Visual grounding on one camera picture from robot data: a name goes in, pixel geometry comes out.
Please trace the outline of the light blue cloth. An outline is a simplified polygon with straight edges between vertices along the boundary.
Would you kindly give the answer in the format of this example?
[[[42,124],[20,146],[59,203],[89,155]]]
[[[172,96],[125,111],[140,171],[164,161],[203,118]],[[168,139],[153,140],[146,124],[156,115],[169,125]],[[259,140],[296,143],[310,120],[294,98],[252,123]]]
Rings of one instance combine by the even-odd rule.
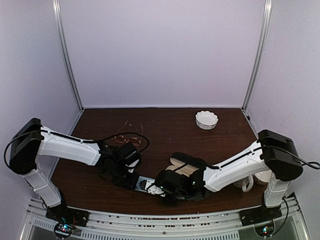
[[[139,176],[134,190],[140,191],[140,192],[147,192],[147,188],[154,182],[155,182],[154,178]]]

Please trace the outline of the black woven glasses case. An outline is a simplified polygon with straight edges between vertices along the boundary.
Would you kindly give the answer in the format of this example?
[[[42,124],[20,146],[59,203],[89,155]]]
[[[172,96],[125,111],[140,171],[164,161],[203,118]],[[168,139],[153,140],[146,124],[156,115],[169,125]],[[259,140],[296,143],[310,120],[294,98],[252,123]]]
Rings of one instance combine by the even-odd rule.
[[[171,164],[166,168],[167,171],[173,171],[175,173],[178,173],[179,175],[184,175],[186,177],[189,177],[191,174],[193,174],[196,170],[198,170],[197,167],[194,167],[190,164],[187,165],[177,165],[177,164]]]

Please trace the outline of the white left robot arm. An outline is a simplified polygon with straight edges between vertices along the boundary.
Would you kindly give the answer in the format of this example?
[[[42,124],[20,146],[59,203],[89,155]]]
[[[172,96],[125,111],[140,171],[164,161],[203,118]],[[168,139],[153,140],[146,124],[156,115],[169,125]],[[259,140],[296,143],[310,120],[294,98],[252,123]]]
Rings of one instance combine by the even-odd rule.
[[[72,211],[64,205],[57,187],[42,172],[37,156],[52,156],[98,167],[112,176],[112,181],[126,189],[134,189],[139,180],[135,169],[141,164],[141,155],[131,143],[120,147],[106,145],[104,140],[86,140],[65,135],[41,124],[39,118],[29,120],[12,138],[8,166],[21,175],[52,208],[61,222],[72,218]]]

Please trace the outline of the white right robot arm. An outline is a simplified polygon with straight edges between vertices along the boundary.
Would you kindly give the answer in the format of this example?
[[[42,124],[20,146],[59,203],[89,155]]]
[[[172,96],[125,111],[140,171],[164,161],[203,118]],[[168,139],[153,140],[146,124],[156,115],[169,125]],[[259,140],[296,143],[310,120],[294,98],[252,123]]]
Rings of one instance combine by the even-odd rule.
[[[291,181],[303,173],[292,139],[270,130],[258,133],[254,141],[242,152],[215,165],[203,159],[175,152],[171,165],[162,170],[147,192],[175,200],[201,201],[209,193],[252,176],[271,171],[270,182],[263,194],[263,205],[256,210],[259,220],[268,220],[275,212]]]

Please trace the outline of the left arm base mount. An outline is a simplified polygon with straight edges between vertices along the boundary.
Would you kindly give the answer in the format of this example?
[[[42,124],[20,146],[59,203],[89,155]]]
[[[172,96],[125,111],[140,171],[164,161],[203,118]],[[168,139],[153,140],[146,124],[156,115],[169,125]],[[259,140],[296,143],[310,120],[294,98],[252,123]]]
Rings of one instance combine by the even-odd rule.
[[[64,197],[57,206],[49,207],[44,200],[42,206],[46,210],[45,217],[57,222],[53,227],[53,233],[58,239],[65,240],[73,234],[76,227],[87,226],[90,213],[86,210],[68,207]]]

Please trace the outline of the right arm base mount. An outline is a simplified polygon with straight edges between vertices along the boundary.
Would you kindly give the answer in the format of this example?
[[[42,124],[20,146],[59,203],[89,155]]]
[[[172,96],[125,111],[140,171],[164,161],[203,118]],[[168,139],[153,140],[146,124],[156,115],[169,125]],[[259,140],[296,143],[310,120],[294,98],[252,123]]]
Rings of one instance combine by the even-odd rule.
[[[286,206],[286,214],[280,226],[276,226],[275,219],[283,216],[282,205],[267,208],[265,203],[255,208],[241,210],[239,219],[242,226],[255,225],[254,230],[258,236],[264,239],[274,237],[283,228],[289,216],[288,202],[284,197],[282,200]]]

